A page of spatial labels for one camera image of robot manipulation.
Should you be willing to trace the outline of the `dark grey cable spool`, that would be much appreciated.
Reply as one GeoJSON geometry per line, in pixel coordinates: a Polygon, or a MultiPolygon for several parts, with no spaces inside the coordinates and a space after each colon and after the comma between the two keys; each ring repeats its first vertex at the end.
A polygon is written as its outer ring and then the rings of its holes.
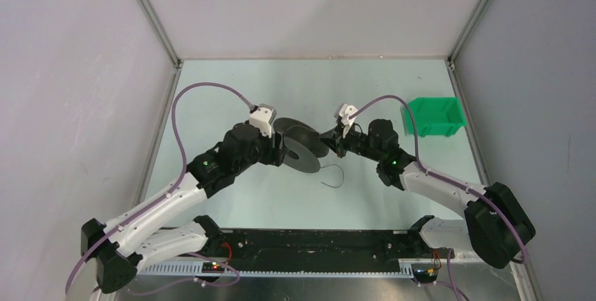
{"type": "Polygon", "coordinates": [[[320,159],[328,155],[329,148],[319,139],[319,132],[289,117],[276,119],[273,128],[282,134],[287,147],[284,165],[307,174],[320,171],[320,159]]]}

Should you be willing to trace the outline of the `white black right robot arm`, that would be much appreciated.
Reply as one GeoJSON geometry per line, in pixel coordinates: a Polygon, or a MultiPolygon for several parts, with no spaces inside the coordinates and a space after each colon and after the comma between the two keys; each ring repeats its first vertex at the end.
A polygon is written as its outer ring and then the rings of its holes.
{"type": "Polygon", "coordinates": [[[427,257],[436,248],[451,248],[474,252],[488,265],[502,269],[536,236],[535,226],[508,186],[469,183],[421,166],[399,145],[389,120],[373,120],[367,132],[339,124],[318,138],[340,158],[354,153],[376,162],[385,186],[424,196],[459,216],[429,216],[414,224],[417,233],[410,236],[408,246],[417,257],[427,257]]]}

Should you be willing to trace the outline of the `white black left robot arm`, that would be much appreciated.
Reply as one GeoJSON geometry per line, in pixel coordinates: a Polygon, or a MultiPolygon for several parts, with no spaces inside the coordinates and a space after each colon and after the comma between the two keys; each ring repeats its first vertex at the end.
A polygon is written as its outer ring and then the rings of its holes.
{"type": "Polygon", "coordinates": [[[161,228],[181,212],[231,186],[255,164],[279,167],[287,154],[283,135],[270,124],[235,125],[223,141],[196,156],[167,187],[107,222],[95,218],[81,227],[83,262],[95,259],[97,289],[110,294],[128,285],[144,269],[179,255],[221,250],[221,230],[208,216],[185,226],[161,228]]]}

